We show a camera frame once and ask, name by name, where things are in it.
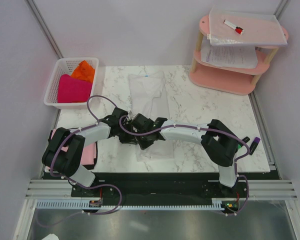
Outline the white t shirt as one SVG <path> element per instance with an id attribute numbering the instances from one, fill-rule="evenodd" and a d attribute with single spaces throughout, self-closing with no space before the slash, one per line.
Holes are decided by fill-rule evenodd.
<path id="1" fill-rule="evenodd" d="M 128 83 L 133 116 L 142 114 L 153 121 L 158 117 L 171 118 L 163 71 L 147 75 L 130 74 Z M 136 159 L 139 162 L 173 160 L 173 142 L 155 141 L 145 150 L 137 146 Z"/>

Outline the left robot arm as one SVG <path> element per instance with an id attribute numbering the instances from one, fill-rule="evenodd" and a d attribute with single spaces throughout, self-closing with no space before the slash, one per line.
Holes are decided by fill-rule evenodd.
<path id="1" fill-rule="evenodd" d="M 122 144 L 136 145 L 135 137 L 119 125 L 132 130 L 132 126 L 121 118 L 127 115 L 127 111 L 116 107 L 111 115 L 93 125 L 73 130 L 57 128 L 42 156 L 43 165 L 82 186 L 82 191 L 89 197 L 96 196 L 100 185 L 95 181 L 95 174 L 81 164 L 83 150 L 90 144 L 113 137 L 118 137 Z"/>

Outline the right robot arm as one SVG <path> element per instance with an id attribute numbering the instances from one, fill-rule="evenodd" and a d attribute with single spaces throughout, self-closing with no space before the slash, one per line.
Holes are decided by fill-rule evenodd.
<path id="1" fill-rule="evenodd" d="M 203 147 L 209 159 L 218 165 L 219 191 L 225 197 L 237 191 L 236 155 L 242 142 L 220 120 L 207 124 L 186 124 L 158 117 L 156 120 L 137 114 L 130 122 L 141 149 L 155 141 L 182 141 Z"/>

